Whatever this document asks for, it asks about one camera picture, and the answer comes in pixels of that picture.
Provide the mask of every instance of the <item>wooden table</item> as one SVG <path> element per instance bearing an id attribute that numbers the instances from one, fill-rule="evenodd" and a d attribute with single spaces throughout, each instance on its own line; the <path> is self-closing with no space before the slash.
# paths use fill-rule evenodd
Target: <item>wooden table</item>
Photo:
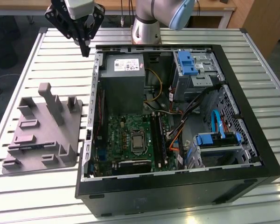
<path id="1" fill-rule="evenodd" d="M 50 5 L 50 0 L 0 0 L 0 15 L 43 15 Z M 120 0 L 95 0 L 106 8 L 106 15 L 121 14 Z M 221 3 L 219 0 L 199 0 L 200 16 L 221 16 L 218 28 L 226 28 L 231 14 L 236 10 L 236 5 L 232 0 L 228 4 Z M 128 0 L 123 0 L 124 14 L 129 14 Z M 197 15 L 198 5 L 195 4 L 192 15 Z"/>

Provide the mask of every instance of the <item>yellow cable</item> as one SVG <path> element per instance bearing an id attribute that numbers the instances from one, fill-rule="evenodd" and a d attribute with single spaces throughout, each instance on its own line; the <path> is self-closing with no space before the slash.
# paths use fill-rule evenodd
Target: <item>yellow cable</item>
<path id="1" fill-rule="evenodd" d="M 162 88 L 163 87 L 162 87 L 162 81 L 161 81 L 160 77 L 157 75 L 157 73 L 155 73 L 153 70 L 151 70 L 149 68 L 145 68 L 145 69 L 151 71 L 158 78 L 158 80 L 160 82 L 160 85 L 161 85 L 160 92 L 155 98 L 149 99 L 149 100 L 144 100 L 145 103 L 148 103 L 148 102 L 152 102 L 152 101 L 156 100 L 162 94 Z"/>

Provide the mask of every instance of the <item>sticker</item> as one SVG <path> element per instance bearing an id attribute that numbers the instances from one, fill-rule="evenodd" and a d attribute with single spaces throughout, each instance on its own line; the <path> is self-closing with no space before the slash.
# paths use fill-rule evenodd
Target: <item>sticker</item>
<path id="1" fill-rule="evenodd" d="M 189 140 L 186 140 L 186 143 L 185 143 L 185 147 L 188 147 L 190 145 L 190 141 Z"/>
<path id="2" fill-rule="evenodd" d="M 173 102 L 173 93 L 169 93 L 169 101 Z"/>
<path id="3" fill-rule="evenodd" d="M 180 164 L 183 164 L 183 158 L 178 154 L 177 160 L 179 161 Z"/>
<path id="4" fill-rule="evenodd" d="M 197 69 L 203 69 L 203 65 L 202 64 L 196 64 L 196 68 Z"/>
<path id="5" fill-rule="evenodd" d="M 139 71 L 139 59 L 116 59 L 114 71 Z"/>

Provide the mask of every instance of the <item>circuit board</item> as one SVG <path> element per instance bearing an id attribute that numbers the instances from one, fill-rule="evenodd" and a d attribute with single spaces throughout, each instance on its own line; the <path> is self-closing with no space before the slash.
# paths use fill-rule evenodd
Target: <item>circuit board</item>
<path id="1" fill-rule="evenodd" d="M 169 131 L 166 114 L 161 116 L 162 129 Z M 150 115 L 110 116 L 108 118 L 108 144 L 106 151 L 98 152 L 102 162 L 98 164 L 102 176 L 112 175 L 111 166 L 115 161 L 149 160 L 150 172 L 175 170 L 175 154 L 167 155 L 167 164 L 157 167 L 154 162 L 154 146 L 150 125 Z"/>

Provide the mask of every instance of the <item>aluminum table surface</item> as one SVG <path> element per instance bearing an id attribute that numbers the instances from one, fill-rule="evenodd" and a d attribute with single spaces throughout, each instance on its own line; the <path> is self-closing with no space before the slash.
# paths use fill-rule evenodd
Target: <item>aluminum table surface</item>
<path id="1" fill-rule="evenodd" d="M 96 44 L 130 44 L 128 28 L 101 28 Z M 280 83 L 248 34 L 237 29 L 162 29 L 162 42 L 171 44 L 221 44 L 280 163 Z M 21 97 L 44 102 L 37 88 L 50 82 L 60 100 L 75 95 L 83 101 L 79 147 L 85 136 L 95 48 L 88 58 L 53 28 L 41 29 L 0 124 L 0 223 L 280 223 L 280 178 L 257 187 L 233 203 L 130 216 L 95 218 L 74 198 L 78 164 L 71 168 L 2 175 L 20 111 Z"/>

